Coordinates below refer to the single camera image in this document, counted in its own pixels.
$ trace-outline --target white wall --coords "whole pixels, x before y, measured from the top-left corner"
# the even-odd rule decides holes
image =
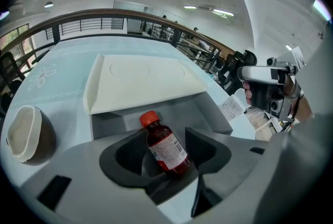
[[[151,8],[151,7],[145,7],[144,12],[147,14],[152,14],[152,15],[156,15],[159,17],[163,17],[164,15],[166,15],[166,18],[168,20],[171,20],[174,22],[177,21],[181,25],[185,25],[185,23],[187,22],[187,19],[188,19],[188,11],[184,12],[181,18],[180,18],[180,16],[178,16],[172,12],[165,11],[162,9]]]
[[[312,4],[314,0],[244,0],[253,30],[259,63],[286,51],[286,45],[299,46],[309,60],[321,40],[324,20]]]
[[[113,8],[113,3],[114,0],[82,0],[62,5],[55,4],[47,9],[48,14],[45,15],[44,20],[79,10]]]
[[[114,8],[144,12],[145,6],[130,2],[114,2]],[[128,19],[127,21],[127,30],[129,32],[136,32],[136,33],[140,32],[140,26],[141,26],[140,20]]]

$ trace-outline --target light blue surface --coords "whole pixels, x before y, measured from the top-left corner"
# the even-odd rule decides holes
[[[185,60],[209,78],[198,66],[170,44],[133,37],[78,38],[59,43],[30,72],[11,107],[80,98],[97,54],[145,55]]]
[[[184,60],[208,85],[208,94],[217,105],[228,94],[202,69],[168,43],[149,39],[102,36],[78,38],[58,43],[35,66],[15,94],[2,129],[1,164],[9,180],[21,186],[41,169],[19,163],[5,140],[19,107],[40,108],[52,122],[57,135],[56,154],[92,140],[89,116],[83,109],[83,91],[97,54],[146,55]],[[244,114],[230,121],[232,136],[254,139],[255,131]]]

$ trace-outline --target person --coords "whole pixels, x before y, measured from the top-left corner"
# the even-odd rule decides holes
[[[166,30],[166,29],[167,29],[167,27],[165,25],[161,26],[160,38],[164,38],[164,39],[166,38],[166,35],[165,35],[164,31],[163,31],[163,30]]]
[[[172,31],[173,33],[175,32],[175,30],[174,30],[173,28],[170,28],[170,27],[168,27],[168,30],[169,30],[169,31]]]
[[[197,28],[197,27],[194,27],[193,31],[194,31],[194,32],[197,32],[197,31],[198,31],[198,28]],[[192,36],[192,35],[187,35],[186,38],[187,38],[187,39],[191,39],[191,40],[193,40],[193,36]]]
[[[210,45],[207,44],[205,41],[199,40],[199,45],[200,45],[203,49],[205,49],[206,51],[209,51],[209,49],[210,49]]]
[[[252,91],[250,90],[251,84],[248,82],[244,82],[243,87],[245,90],[246,102],[249,105],[251,105],[251,98],[252,98]],[[293,90],[294,90],[294,83],[293,83],[292,79],[290,78],[290,76],[287,76],[283,92],[285,95],[290,96],[292,94]],[[291,103],[291,112],[290,112],[291,115],[294,114],[297,100],[298,100],[298,98],[295,98],[295,99],[293,99],[293,101]],[[301,99],[299,101],[295,118],[299,122],[303,122],[303,121],[306,121],[307,119],[309,119],[311,116],[312,116],[312,111],[310,109],[308,100],[306,99],[305,96],[303,96],[303,97],[301,97]]]

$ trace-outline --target chair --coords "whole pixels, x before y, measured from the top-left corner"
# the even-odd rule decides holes
[[[219,71],[220,86],[228,93],[232,95],[237,89],[242,88],[242,82],[238,79],[237,71],[243,66],[254,66],[257,64],[257,57],[254,53],[245,50],[242,54],[238,51],[235,54],[229,54],[225,65]]]
[[[6,52],[0,57],[0,75],[5,86],[7,85],[12,94],[15,94],[25,76],[15,62],[11,52]]]
[[[3,88],[7,86],[10,91],[10,93],[1,95],[1,108],[4,112],[7,112],[13,96],[25,79],[11,52],[6,52],[0,57],[0,76],[2,78],[0,85]]]

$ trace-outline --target hand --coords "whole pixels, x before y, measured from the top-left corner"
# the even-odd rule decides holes
[[[243,83],[245,89],[246,102],[251,105],[252,92],[250,90],[250,84],[247,82]],[[290,96],[294,90],[294,83],[289,75],[286,76],[285,87],[283,92],[285,95]]]

